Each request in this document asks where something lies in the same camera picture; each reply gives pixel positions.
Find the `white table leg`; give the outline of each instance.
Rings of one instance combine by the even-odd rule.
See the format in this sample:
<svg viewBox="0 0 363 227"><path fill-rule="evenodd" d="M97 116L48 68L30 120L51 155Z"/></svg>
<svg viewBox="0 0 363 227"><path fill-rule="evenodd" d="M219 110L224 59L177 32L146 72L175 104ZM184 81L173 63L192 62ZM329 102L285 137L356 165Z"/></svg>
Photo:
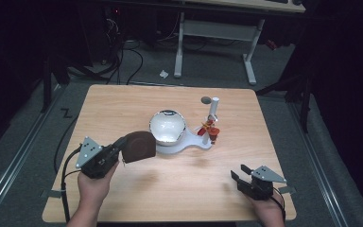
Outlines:
<svg viewBox="0 0 363 227"><path fill-rule="evenodd" d="M184 12L181 12L181 21L179 28L179 44L178 44L178 52L176 53L176 62L175 62L175 78L182 77L182 38L184 32Z"/></svg>
<svg viewBox="0 0 363 227"><path fill-rule="evenodd" d="M252 39L252 42L251 42L251 47L250 47L249 53L243 55L243 61L244 61L244 65L246 66L247 77L249 78L249 84L251 84L251 85L256 84L255 75L254 75L254 72L252 71L251 58L252 58L252 54L254 53L255 46L258 43L259 36L261 35L261 31L264 26L264 22L265 22L264 19L259 21L258 26L255 30L254 38Z"/></svg>

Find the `gray carpet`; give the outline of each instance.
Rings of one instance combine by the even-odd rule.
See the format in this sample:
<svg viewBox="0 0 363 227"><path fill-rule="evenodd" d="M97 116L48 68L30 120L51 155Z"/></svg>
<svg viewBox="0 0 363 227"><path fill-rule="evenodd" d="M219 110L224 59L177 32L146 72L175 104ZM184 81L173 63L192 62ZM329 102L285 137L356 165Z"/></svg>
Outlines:
<svg viewBox="0 0 363 227"><path fill-rule="evenodd" d="M235 50L239 49L239 45L235 45ZM135 50L143 56L143 67L132 78L131 83L258 90L277 81L293 49L294 47L290 46L271 51L267 47L259 45L252 59L258 84L251 87L248 84L240 55L227 52L215 53L214 49L207 45L200 51L185 51L183 76L181 79L174 79L172 74L175 47L152 48L141 44ZM124 51L124 59L120 67L121 84L126 83L139 64L140 57L136 53L130 50ZM94 70L100 70L102 67L105 66L97 65ZM168 78L159 77L162 70L170 74ZM59 95L55 105L52 106L51 112L45 115L46 120L29 148L26 161L0 203L0 226L63 226L63 224L43 222L42 213L46 197L42 196L42 193L51 188L56 176L53 163L59 141L74 117L78 115L87 89L93 83L97 82L87 78L72 77L72 81L67 87L59 89L62 94L56 92ZM111 83L116 83L115 77L112 78ZM41 117L42 94L43 87L40 85L33 97L12 119L9 129L2 137L0 141L0 178L25 141L27 133L36 119ZM308 137L312 142L311 147L316 151L322 167L327 172L332 188L337 193L347 226L363 226L362 198L338 157L336 148L323 125L316 102L312 100L311 103L308 119L309 134L303 135L297 126L297 119L292 113L294 105L285 103L280 93L260 96L259 101L285 177L288 179L289 185L297 189L292 198L298 215L294 220L288 221L286 226L336 226L307 153L308 141L305 139ZM67 115L72 117L65 117L64 109L68 109ZM66 134L59 149L58 165L70 135L71 130ZM238 222L236 226L260 225L257 222L249 221Z"/></svg>

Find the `white base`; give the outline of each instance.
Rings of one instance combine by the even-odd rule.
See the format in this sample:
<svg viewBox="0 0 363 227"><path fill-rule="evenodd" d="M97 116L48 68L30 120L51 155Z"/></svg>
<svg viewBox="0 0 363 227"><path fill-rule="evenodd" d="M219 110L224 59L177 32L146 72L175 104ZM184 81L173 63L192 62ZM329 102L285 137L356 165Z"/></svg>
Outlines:
<svg viewBox="0 0 363 227"><path fill-rule="evenodd" d="M208 132L205 132L204 135L199 136L193 134L189 129L185 129L185 136L182 138L179 144L173 146L162 146L157 144L156 149L162 154L174 154L193 146L202 149L209 149L212 144L211 140L209 139Z"/></svg>

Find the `dark background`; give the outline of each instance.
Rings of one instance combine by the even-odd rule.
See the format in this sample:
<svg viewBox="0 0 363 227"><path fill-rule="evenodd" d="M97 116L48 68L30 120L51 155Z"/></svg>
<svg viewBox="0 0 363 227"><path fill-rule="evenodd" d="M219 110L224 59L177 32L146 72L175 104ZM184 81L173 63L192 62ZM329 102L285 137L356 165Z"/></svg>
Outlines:
<svg viewBox="0 0 363 227"><path fill-rule="evenodd" d="M268 20L261 42L297 45L281 80L308 73L305 67L311 61L311 91L337 150L363 195L363 1L304 1L304 5L306 15L332 16L336 20L307 26ZM168 30L166 16L157 16L155 10L136 10L134 15L139 16L130 17L133 13L128 13L129 24L124 26L134 37L153 44L157 26ZM92 11L88 13L72 4L0 1L0 136L42 79L43 61L53 50L83 65L105 59L102 56L108 54L108 46L92 42L105 39L99 33L105 24L97 19L100 9ZM65 77L65 66L57 66L61 77Z"/></svg>

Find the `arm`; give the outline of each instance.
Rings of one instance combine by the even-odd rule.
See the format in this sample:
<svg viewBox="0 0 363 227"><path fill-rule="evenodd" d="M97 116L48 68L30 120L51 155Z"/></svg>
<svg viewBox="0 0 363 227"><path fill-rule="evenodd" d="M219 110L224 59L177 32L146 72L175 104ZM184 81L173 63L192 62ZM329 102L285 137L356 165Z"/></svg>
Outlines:
<svg viewBox="0 0 363 227"><path fill-rule="evenodd" d="M273 193L272 197L282 204L282 197L279 194ZM265 227L285 227L282 211L276 202L271 199L267 201L255 201L249 196L246 196L246 198L252 203L255 214L264 223Z"/></svg>
<svg viewBox="0 0 363 227"><path fill-rule="evenodd" d="M90 179L83 173L78 174L78 190L80 200L78 209L70 218L67 227L96 226L99 210L110 189L110 182L119 162L102 179Z"/></svg>

